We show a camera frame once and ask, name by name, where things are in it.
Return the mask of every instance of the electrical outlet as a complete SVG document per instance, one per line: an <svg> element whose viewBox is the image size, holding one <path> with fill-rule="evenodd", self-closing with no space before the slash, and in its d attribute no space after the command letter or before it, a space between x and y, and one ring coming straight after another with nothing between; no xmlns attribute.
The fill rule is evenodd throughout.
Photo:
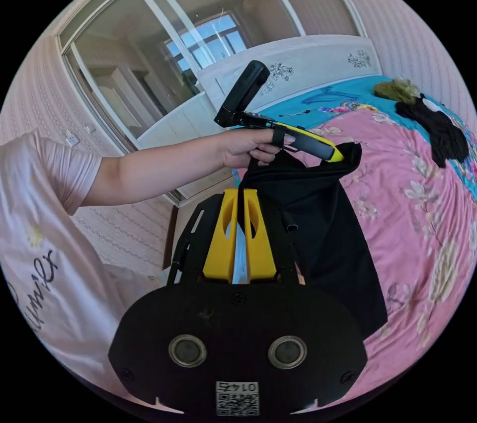
<svg viewBox="0 0 477 423"><path fill-rule="evenodd" d="M66 130L66 141L71 147L76 146L80 142L78 137L74 135L70 130Z"/></svg>

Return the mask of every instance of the yellow handle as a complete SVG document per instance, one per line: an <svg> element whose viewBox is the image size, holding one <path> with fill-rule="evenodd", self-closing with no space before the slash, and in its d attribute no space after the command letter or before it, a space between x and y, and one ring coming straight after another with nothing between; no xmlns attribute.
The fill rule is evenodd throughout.
<svg viewBox="0 0 477 423"><path fill-rule="evenodd" d="M336 145L332 141L327 140L326 138L323 138L322 136L317 135L316 133L313 133L311 131L302 130L301 128L297 128L296 126L292 126L292 125L287 125L286 123L277 123L277 125L284 126L285 128L288 128L289 130L292 130L295 133L300 133L302 135L308 136L309 138L313 138L314 140L321 141L322 143L325 143L326 145L331 146L334 152L331 155L331 158L326 161L330 163L335 163L335 162L344 160L343 154L340 152L340 150L336 147Z"/></svg>
<svg viewBox="0 0 477 423"><path fill-rule="evenodd" d="M237 241L238 189L226 189L203 272L208 279L232 284ZM230 224L229 237L227 227Z"/></svg>
<svg viewBox="0 0 477 423"><path fill-rule="evenodd" d="M243 191L248 281L273 279L277 272L256 189Z"/></svg>

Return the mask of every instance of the pink bedspread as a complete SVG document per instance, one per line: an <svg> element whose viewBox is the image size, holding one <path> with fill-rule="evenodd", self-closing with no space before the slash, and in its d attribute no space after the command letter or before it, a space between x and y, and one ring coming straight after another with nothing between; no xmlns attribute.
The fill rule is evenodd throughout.
<svg viewBox="0 0 477 423"><path fill-rule="evenodd" d="M477 204L451 166L435 165L418 132L382 113L357 110L313 131L336 144L362 144L359 168L341 183L368 242L389 316L365 341L368 364L336 405L405 371L442 333L477 259ZM319 163L295 156L308 166ZM238 172L242 178L245 170Z"/></svg>

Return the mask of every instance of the label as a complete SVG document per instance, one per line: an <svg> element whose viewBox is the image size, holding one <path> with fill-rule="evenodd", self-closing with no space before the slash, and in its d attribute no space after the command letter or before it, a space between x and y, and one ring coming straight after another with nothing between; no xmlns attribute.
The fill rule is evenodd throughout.
<svg viewBox="0 0 477 423"><path fill-rule="evenodd" d="M220 417L255 417L260 414L258 382L216 382Z"/></svg>

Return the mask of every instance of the white headboard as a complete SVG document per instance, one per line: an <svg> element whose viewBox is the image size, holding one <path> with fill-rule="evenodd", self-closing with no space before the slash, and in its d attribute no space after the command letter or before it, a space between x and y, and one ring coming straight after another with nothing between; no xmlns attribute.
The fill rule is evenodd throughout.
<svg viewBox="0 0 477 423"><path fill-rule="evenodd" d="M382 73L373 42L350 35L309 35L239 52L201 70L198 79L218 110L251 60L270 70L248 111L330 82Z"/></svg>

